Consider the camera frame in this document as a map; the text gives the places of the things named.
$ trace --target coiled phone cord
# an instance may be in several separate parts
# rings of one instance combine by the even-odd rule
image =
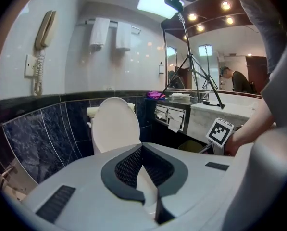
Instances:
[[[43,67],[45,62],[45,50],[44,54],[40,52],[40,54],[37,56],[37,64],[35,66],[35,83],[34,83],[34,93],[37,96],[41,96],[43,93]]]

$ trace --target towel rack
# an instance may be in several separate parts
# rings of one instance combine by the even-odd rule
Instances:
[[[85,24],[88,24],[88,22],[95,22],[95,19],[88,19],[88,20],[86,20],[85,21]],[[112,21],[112,20],[110,20],[110,22],[112,22],[112,23],[115,23],[115,24],[118,24],[118,22],[117,21]],[[140,28],[138,28],[138,27],[136,27],[136,26],[131,26],[133,29],[136,29],[136,30],[138,30],[138,32],[137,32],[137,34],[139,35],[140,34],[140,32],[141,32],[141,29]]]

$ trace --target wooden ceiling panel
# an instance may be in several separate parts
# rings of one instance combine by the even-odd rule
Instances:
[[[224,1],[231,4],[231,9],[225,11],[221,8],[221,4]],[[195,21],[188,20],[188,15],[190,13],[195,13],[198,18]],[[199,0],[186,6],[182,12],[182,15],[185,19],[186,28],[188,29],[188,34],[190,37],[199,33],[224,27],[252,25],[239,0]],[[225,18],[229,15],[234,19],[234,23],[232,25],[225,22]],[[198,24],[204,25],[205,30],[198,32],[196,29],[196,25]],[[164,29],[183,29],[177,15],[171,19],[164,20],[162,22],[162,27]],[[185,35],[183,30],[166,31],[179,39],[183,39]]]

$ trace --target toilet lid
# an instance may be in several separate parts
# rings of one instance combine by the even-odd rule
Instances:
[[[140,142],[135,112],[121,98],[106,99],[98,108],[92,125],[95,145],[101,152]]]

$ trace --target electrical outlet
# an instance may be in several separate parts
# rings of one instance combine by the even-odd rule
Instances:
[[[34,74],[34,66],[37,63],[36,57],[32,55],[26,56],[26,64],[25,64],[25,77],[33,77]]]
[[[104,86],[104,90],[114,90],[114,86]]]

